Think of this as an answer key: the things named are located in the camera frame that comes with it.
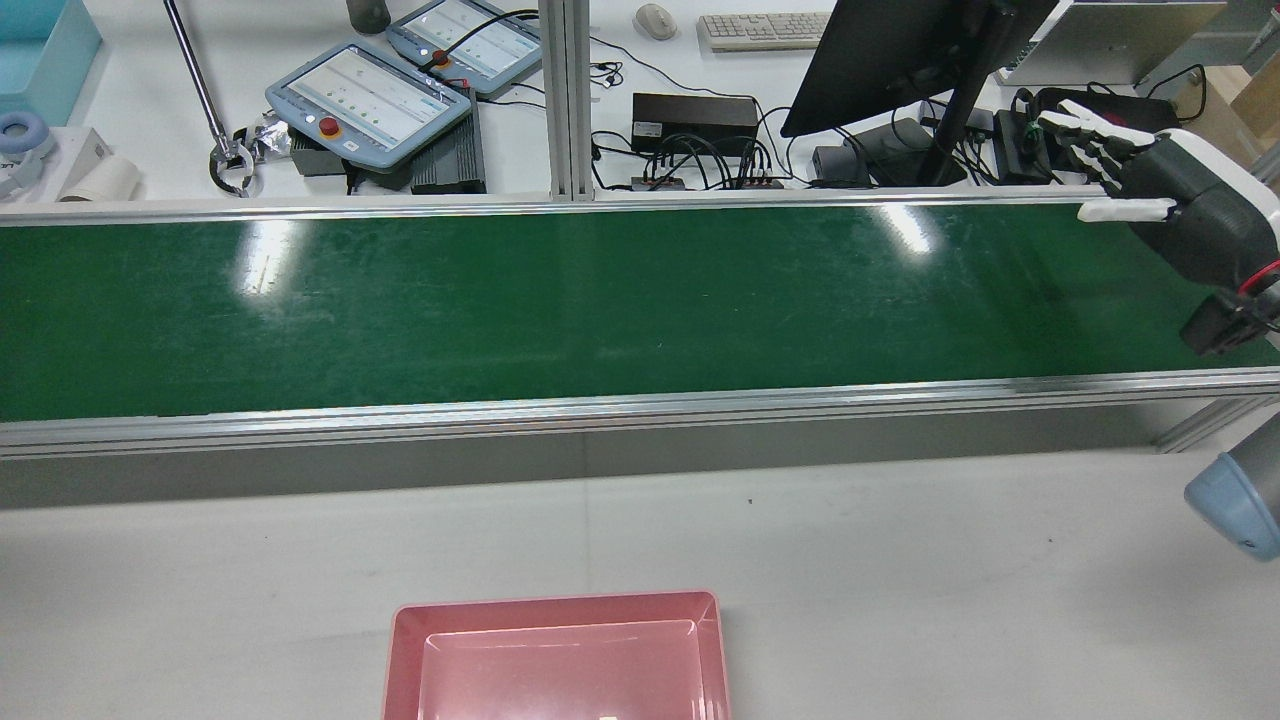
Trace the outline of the white grey right robot hand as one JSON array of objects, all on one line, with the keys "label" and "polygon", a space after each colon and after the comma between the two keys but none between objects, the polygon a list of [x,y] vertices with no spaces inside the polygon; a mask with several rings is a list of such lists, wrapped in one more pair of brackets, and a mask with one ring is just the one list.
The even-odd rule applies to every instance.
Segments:
[{"label": "white grey right robot hand", "polygon": [[1189,131],[1116,126],[1064,100],[1038,115],[1073,149],[1105,196],[1080,205],[1084,223],[1125,223],[1179,275],[1244,299],[1277,286],[1277,195]]}]

